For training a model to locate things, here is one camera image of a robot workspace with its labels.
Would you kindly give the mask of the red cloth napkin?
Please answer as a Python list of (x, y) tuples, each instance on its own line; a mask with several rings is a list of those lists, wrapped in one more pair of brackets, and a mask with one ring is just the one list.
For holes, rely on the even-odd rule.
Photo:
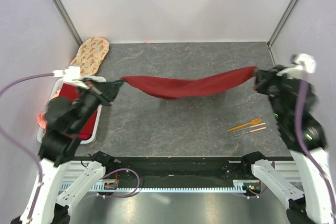
[(225, 92), (254, 77), (256, 69), (255, 66), (243, 67), (198, 80), (150, 76), (125, 76), (121, 79), (153, 97), (175, 100)]

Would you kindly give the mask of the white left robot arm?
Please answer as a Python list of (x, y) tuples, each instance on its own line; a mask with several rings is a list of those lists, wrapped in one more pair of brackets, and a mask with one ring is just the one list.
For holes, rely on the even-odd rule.
[(114, 175), (114, 158), (98, 152), (70, 187), (59, 192), (82, 141), (80, 131), (98, 107), (112, 105), (122, 85), (122, 80), (98, 82), (83, 78), (75, 85), (77, 99), (58, 96), (48, 102), (47, 127), (37, 156), (37, 178), (24, 212), (12, 223), (69, 223), (89, 189), (101, 178)]

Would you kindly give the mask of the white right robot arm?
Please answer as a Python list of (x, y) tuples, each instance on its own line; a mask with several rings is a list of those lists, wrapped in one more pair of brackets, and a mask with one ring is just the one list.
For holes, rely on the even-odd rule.
[(308, 78), (303, 66), (255, 70), (254, 90), (268, 97), (279, 135), (297, 166), (303, 189), (293, 187), (261, 152), (243, 156), (240, 172), (266, 185), (283, 204), (290, 223), (335, 223), (328, 144), (323, 127), (310, 113), (317, 97)]

